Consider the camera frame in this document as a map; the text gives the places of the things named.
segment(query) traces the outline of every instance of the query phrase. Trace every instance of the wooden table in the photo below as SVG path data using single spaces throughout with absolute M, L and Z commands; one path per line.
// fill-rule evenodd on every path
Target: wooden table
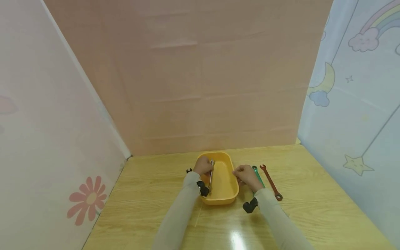
M 283 210 L 316 249 L 394 249 L 367 216 L 301 145 L 225 150 L 234 163 L 266 164 L 283 195 Z M 157 229 L 200 152 L 132 157 L 84 250 L 150 249 Z M 262 171 L 267 188 L 270 185 Z M 233 204 L 207 206 L 198 199 L 182 249 L 277 249 L 258 208 L 241 188 Z

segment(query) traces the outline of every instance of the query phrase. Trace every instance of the flower drawing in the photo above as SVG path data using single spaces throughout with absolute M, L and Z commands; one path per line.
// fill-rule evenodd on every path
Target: flower drawing
M 79 212 L 78 216 L 76 217 L 75 225 L 80 226 L 82 225 L 86 212 L 88 212 L 89 221 L 93 221 L 96 217 L 96 214 L 99 212 L 96 210 L 102 210 L 104 207 L 104 202 L 107 198 L 106 194 L 102 194 L 106 189 L 106 185 L 101 185 L 101 177 L 96 177 L 96 182 L 93 186 L 93 181 L 91 177 L 86 179 L 86 184 L 82 184 L 79 187 L 81 192 L 75 192 L 70 195 L 70 201 L 72 202 L 79 202 L 75 206 L 71 207 L 67 212 L 67 218 L 72 218 L 76 213 Z

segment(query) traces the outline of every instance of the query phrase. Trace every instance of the red wrench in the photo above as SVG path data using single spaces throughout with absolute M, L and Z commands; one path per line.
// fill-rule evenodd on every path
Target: red wrench
M 278 201 L 281 201 L 281 200 L 283 199 L 283 196 L 282 196 L 282 195 L 278 192 L 278 190 L 276 189 L 276 187 L 275 187 L 275 185 L 274 185 L 274 182 L 272 181 L 270 175 L 269 175 L 268 172 L 267 172 L 267 167 L 263 164 L 262 166 L 260 166 L 260 168 L 261 168 L 262 170 L 264 170 L 264 173 L 265 173 L 265 175 L 267 176 L 267 179 L 268 179 L 268 181 L 269 181 L 270 184 L 271 184 L 272 190 L 274 191 L 275 198 L 276 198 Z

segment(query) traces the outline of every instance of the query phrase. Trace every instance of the hand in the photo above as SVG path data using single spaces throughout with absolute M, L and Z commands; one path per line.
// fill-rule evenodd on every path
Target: hand
M 262 183 L 258 180 L 254 169 L 250 165 L 240 165 L 232 173 L 236 176 L 239 183 L 246 183 L 254 193 L 264 188 Z
M 198 158 L 196 165 L 193 168 L 193 172 L 196 172 L 199 175 L 208 174 L 213 170 L 214 166 L 212 166 L 211 162 L 208 160 L 206 156 Z

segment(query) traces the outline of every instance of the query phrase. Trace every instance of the tray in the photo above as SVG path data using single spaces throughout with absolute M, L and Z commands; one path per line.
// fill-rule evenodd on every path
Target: tray
M 230 156 L 225 152 L 204 153 L 209 160 L 214 159 L 214 171 L 212 173 L 211 192 L 207 197 L 201 197 L 202 201 L 211 206 L 226 205 L 232 203 L 239 193 L 239 185 L 236 177 L 232 174 L 234 170 Z M 202 175 L 202 181 L 208 186 L 210 178 Z

